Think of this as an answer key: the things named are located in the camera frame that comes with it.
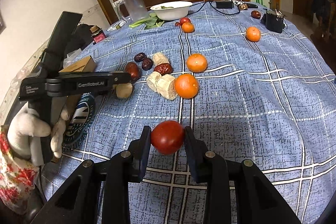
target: mug handle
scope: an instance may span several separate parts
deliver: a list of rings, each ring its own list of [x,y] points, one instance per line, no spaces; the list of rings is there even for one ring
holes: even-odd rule
[[[127,19],[124,17],[124,15],[122,14],[122,12],[120,11],[120,5],[122,5],[122,4],[124,4],[123,1],[117,3],[117,13],[121,17],[122,20],[124,20],[125,22],[127,22]]]

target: clear glass pitcher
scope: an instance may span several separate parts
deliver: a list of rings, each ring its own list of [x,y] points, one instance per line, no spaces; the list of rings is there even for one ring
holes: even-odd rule
[[[127,21],[120,11],[120,5],[125,4],[125,7],[133,22],[137,22],[143,18],[149,17],[146,5],[143,0],[122,0],[117,3],[117,13],[123,20]]]

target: orange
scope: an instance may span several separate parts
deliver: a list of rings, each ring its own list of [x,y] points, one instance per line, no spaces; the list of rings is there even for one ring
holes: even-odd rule
[[[190,74],[180,75],[175,80],[175,90],[177,94],[184,98],[190,99],[196,96],[198,92],[198,82],[196,78]]]
[[[192,23],[186,22],[182,24],[183,32],[193,32],[195,30],[194,25]]]
[[[192,72],[202,72],[208,66],[208,61],[201,54],[192,54],[187,59],[187,67]]]
[[[252,42],[258,42],[260,40],[261,33],[258,28],[250,27],[246,30],[246,38]]]

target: leafy green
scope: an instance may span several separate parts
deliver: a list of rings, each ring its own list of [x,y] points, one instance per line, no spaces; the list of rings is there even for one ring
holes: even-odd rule
[[[135,28],[137,26],[140,26],[142,24],[146,24],[145,30],[156,28],[156,27],[161,27],[163,25],[164,20],[161,20],[158,18],[158,16],[155,13],[150,13],[150,17],[141,19],[137,22],[134,22],[133,24],[129,25],[130,28]]]

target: white bowl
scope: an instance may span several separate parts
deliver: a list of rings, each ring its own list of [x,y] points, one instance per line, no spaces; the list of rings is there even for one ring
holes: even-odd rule
[[[187,16],[189,7],[192,5],[189,1],[173,1],[165,2],[151,7],[157,17],[162,20],[176,20]],[[168,9],[161,9],[161,6],[173,7]]]

